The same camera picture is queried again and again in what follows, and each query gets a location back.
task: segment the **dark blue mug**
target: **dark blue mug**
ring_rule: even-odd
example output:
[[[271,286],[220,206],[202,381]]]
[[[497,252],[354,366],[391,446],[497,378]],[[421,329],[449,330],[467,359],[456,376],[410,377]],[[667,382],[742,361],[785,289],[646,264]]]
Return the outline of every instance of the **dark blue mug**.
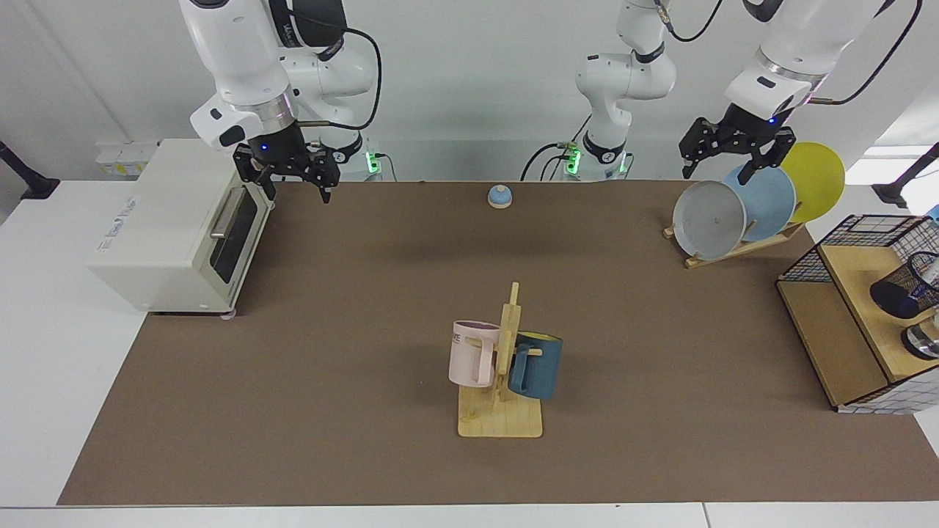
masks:
[[[522,396],[548,399],[554,395],[561,366],[559,337],[536,332],[519,332],[516,339],[516,356],[509,373],[509,389]],[[532,354],[533,349],[541,351]]]

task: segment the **yellow plate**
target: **yellow plate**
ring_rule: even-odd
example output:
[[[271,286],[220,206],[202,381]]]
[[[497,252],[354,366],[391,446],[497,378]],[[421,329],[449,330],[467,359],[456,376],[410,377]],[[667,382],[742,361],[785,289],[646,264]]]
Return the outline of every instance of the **yellow plate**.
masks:
[[[782,162],[801,203],[792,222],[815,220],[829,212],[844,192],[844,163],[831,148],[821,143],[796,143]]]

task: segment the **brown table mat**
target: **brown table mat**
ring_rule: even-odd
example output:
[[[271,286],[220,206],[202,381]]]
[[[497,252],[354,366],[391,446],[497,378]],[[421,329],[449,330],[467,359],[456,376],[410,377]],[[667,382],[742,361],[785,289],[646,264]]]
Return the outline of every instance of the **brown table mat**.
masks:
[[[281,186],[239,317],[148,317],[62,505],[939,499],[911,416],[837,415],[774,287],[796,240],[694,271],[683,182]],[[540,440],[456,435],[451,323],[564,338]]]

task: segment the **mug handle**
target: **mug handle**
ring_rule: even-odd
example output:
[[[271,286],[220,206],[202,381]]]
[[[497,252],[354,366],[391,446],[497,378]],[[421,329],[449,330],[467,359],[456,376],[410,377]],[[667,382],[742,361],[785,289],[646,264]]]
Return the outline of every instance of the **mug handle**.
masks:
[[[531,345],[521,344],[516,347],[516,363],[512,365],[511,382],[525,390],[525,368],[528,366],[528,352]]]
[[[483,351],[479,354],[479,368],[473,374],[477,383],[488,385],[492,383],[492,356],[495,344],[489,339],[480,339],[483,342]]]

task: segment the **power outlet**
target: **power outlet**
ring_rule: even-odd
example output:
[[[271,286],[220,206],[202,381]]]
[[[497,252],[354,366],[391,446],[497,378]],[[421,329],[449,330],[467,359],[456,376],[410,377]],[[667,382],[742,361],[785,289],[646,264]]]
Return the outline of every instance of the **power outlet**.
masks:
[[[124,145],[99,144],[98,167],[106,176],[136,179],[157,151],[158,144],[133,142]]]

